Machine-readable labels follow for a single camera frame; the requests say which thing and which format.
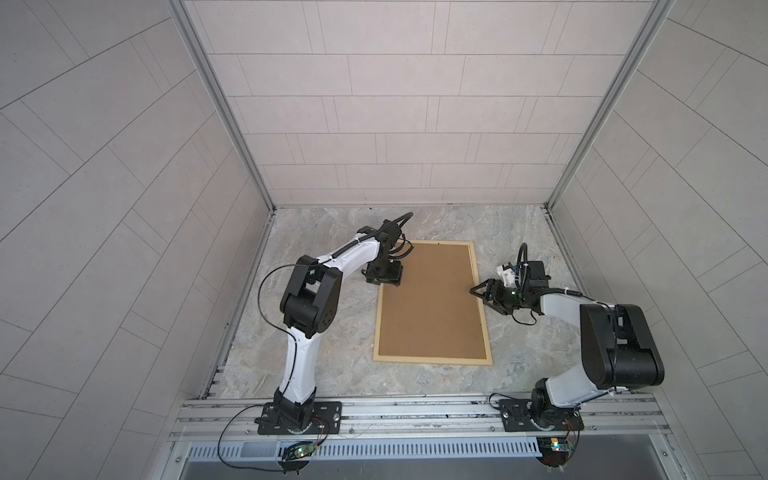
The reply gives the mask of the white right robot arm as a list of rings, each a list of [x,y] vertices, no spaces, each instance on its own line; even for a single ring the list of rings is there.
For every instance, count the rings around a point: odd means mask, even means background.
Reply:
[[[540,261],[520,259],[499,267],[497,273],[498,279],[488,279],[469,293],[502,315],[525,309],[560,319],[579,328],[581,341],[579,362],[537,381],[530,398],[489,395],[488,403],[500,413],[507,432],[578,432],[584,429],[583,404],[663,382],[663,362],[639,306],[605,303],[576,290],[552,287]]]

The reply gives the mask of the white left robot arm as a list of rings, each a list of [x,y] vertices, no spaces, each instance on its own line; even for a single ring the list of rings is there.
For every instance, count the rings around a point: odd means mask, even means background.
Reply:
[[[407,212],[377,228],[364,226],[337,250],[319,257],[304,255],[272,269],[260,282],[263,286],[278,271],[291,270],[279,303],[283,324],[268,323],[287,335],[288,347],[282,381],[256,419],[261,435],[303,433],[311,427],[319,346],[337,314],[344,276],[359,271],[369,284],[398,286],[402,260],[414,249],[403,233],[412,217]]]

